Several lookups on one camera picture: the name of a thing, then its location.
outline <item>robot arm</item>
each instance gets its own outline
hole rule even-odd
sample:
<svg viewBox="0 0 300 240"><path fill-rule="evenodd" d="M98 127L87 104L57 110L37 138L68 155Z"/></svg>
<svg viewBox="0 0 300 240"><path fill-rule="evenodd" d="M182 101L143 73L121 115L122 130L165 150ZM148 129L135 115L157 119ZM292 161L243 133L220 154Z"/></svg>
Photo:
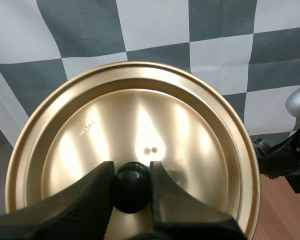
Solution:
<svg viewBox="0 0 300 240"><path fill-rule="evenodd" d="M300 88L287 99L289 113L300 119ZM284 176L295 193L300 193L300 128L283 142L270 147L262 138L253 142L261 174L270 179Z"/></svg>

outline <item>can lid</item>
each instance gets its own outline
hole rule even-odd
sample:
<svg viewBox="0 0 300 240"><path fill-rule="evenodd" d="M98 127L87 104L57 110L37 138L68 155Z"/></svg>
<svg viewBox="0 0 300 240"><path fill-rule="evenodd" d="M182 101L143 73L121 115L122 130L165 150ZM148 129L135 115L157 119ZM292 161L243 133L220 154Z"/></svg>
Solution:
<svg viewBox="0 0 300 240"><path fill-rule="evenodd" d="M186 192L232 215L252 238L260 204L252 143L227 101L193 75L163 64L120 62L63 84L35 110L15 145L6 211L58 193L104 161L116 169L161 161ZM147 230L149 214L147 208L135 214L114 209L105 238Z"/></svg>

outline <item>checkered backdrop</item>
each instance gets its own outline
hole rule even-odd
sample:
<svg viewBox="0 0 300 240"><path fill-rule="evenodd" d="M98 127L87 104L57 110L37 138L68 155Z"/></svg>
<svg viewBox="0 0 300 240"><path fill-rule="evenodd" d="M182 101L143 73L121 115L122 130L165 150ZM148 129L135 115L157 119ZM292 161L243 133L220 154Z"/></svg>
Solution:
<svg viewBox="0 0 300 240"><path fill-rule="evenodd" d="M298 126L300 0L0 0L1 131L14 146L52 91L119 61L191 72L277 143Z"/></svg>

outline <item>wooden floor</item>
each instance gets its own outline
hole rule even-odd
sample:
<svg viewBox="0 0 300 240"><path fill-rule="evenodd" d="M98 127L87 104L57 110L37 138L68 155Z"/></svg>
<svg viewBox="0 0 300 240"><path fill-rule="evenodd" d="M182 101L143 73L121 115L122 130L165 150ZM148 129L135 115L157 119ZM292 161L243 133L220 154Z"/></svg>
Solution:
<svg viewBox="0 0 300 240"><path fill-rule="evenodd" d="M261 205L254 240L300 240L300 194L284 177L261 175Z"/></svg>

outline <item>black knob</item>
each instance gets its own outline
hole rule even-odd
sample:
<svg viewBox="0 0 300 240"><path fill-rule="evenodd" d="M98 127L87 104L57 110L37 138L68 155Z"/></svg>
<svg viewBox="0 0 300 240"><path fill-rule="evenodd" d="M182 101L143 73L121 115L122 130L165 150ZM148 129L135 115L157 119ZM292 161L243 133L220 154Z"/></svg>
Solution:
<svg viewBox="0 0 300 240"><path fill-rule="evenodd" d="M128 162L123 165L110 184L111 203L127 214L144 209L151 195L150 172L140 162Z"/></svg>

